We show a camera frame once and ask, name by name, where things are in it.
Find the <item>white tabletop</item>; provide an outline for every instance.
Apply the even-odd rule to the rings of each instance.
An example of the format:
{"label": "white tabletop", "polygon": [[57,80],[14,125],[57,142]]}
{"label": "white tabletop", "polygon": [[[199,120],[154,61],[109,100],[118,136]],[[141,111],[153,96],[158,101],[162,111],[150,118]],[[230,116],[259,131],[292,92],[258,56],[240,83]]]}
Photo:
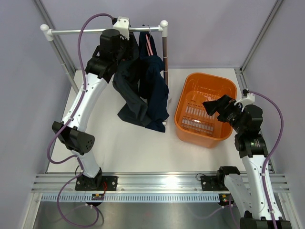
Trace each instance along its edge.
{"label": "white tabletop", "polygon": [[[125,105],[124,99],[109,83],[102,92],[88,121],[86,132],[95,136],[94,155],[103,172],[199,172],[216,171],[220,166],[237,166],[245,171],[234,146],[234,131],[216,148],[207,149],[181,141],[175,132],[174,115],[186,77],[202,72],[233,81],[237,99],[241,98],[234,69],[170,69],[169,88],[172,98],[166,132],[160,133],[123,122],[117,113]],[[80,87],[81,72],[75,74]],[[67,101],[69,110],[76,94],[73,90]],[[65,145],[56,141],[52,159],[63,160],[71,155]],[[61,165],[50,164],[48,172],[74,172],[78,163],[75,158]]]}

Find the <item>metal floor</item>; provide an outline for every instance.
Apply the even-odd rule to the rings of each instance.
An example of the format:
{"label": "metal floor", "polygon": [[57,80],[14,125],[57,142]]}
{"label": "metal floor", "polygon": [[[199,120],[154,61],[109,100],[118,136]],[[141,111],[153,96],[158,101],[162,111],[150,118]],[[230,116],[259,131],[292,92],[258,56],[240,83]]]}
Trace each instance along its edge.
{"label": "metal floor", "polygon": [[[81,203],[61,203],[61,209],[74,223],[88,225],[96,219],[95,210],[78,208]],[[102,203],[102,213],[91,228],[103,229],[233,229],[235,228],[228,208],[221,209],[216,203]],[[236,220],[239,212],[233,209]],[[34,229],[74,229],[59,215],[56,202],[41,202]]]}

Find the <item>laundry basket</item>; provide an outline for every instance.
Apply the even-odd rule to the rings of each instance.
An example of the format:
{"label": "laundry basket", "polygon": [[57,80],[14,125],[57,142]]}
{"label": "laundry basket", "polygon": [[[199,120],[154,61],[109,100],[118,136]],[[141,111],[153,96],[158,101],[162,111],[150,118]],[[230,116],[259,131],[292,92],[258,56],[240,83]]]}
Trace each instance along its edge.
{"label": "laundry basket", "polygon": [[213,148],[227,139],[232,133],[230,125],[219,122],[217,112],[209,116],[202,104],[225,94],[236,99],[237,88],[232,81],[204,73],[190,74],[174,117],[178,137],[206,148]]}

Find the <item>hanging clothes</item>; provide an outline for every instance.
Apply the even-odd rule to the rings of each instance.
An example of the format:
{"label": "hanging clothes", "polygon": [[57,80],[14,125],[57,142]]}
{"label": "hanging clothes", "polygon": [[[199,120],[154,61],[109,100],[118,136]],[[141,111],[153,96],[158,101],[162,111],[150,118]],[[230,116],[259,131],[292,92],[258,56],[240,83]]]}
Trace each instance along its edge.
{"label": "hanging clothes", "polygon": [[126,101],[118,116],[125,122],[165,132],[162,122],[169,115],[166,111],[168,87],[160,74],[164,64],[157,56],[153,37],[150,37],[153,56],[148,56],[146,34],[140,33],[139,46],[134,36],[130,37],[133,59],[121,61],[114,75],[113,87]]}

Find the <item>vertical post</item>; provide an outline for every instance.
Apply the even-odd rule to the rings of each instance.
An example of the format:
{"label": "vertical post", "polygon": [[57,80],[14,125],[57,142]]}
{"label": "vertical post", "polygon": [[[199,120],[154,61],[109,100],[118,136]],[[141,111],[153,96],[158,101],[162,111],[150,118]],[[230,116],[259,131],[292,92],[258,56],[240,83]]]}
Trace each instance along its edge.
{"label": "vertical post", "polygon": [[164,77],[166,85],[168,86],[168,62],[167,62],[167,27],[168,27],[168,22],[166,20],[163,20],[160,23],[160,26],[163,29],[163,31],[162,31],[162,48],[163,48],[163,62],[164,62],[163,77]]}
{"label": "vertical post", "polygon": [[68,79],[69,79],[69,81],[70,81],[70,83],[72,85],[72,88],[74,89],[75,93],[77,94],[78,91],[79,91],[78,87],[77,87],[77,85],[76,85],[76,83],[75,83],[75,81],[73,79],[73,76],[72,76],[71,72],[69,71],[69,69],[68,69],[68,67],[67,67],[67,65],[66,65],[66,63],[65,63],[65,61],[64,61],[64,59],[63,59],[63,57],[62,57],[62,55],[60,53],[60,51],[58,50],[58,48],[57,48],[57,46],[56,46],[56,44],[54,42],[53,36],[50,36],[48,34],[48,31],[49,31],[48,25],[46,25],[46,24],[41,25],[40,26],[40,30],[43,31],[43,34],[45,35],[47,40],[50,42],[50,44],[51,44],[51,46],[52,46],[52,48],[53,48],[53,50],[54,50],[54,52],[55,52],[55,54],[57,56],[57,59],[61,63],[61,66],[63,67],[63,69],[64,69],[64,71],[65,71],[65,73],[66,73],[66,75],[67,75],[67,77],[68,77]]}

